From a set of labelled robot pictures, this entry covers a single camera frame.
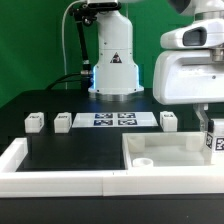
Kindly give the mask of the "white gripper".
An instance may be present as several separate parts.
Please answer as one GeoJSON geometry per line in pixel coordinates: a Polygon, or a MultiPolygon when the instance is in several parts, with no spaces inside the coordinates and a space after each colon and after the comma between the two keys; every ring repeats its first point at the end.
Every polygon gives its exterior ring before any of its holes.
{"type": "Polygon", "coordinates": [[[164,51],[155,64],[153,96],[163,105],[194,104],[200,130],[213,132],[204,103],[224,102],[224,62],[214,62],[209,50],[164,51]]]}

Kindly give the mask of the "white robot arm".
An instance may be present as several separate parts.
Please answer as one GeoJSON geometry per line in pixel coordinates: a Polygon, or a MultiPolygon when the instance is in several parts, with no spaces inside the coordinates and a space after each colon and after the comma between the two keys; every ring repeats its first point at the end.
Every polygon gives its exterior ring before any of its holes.
{"type": "MultiPolygon", "coordinates": [[[[133,60],[132,24],[119,13],[127,0],[87,0],[99,24],[99,59],[89,92],[105,99],[141,92],[133,60]]],[[[209,129],[205,105],[224,102],[224,0],[167,0],[194,22],[161,36],[153,96],[163,105],[192,104],[200,129],[209,129]]]]}

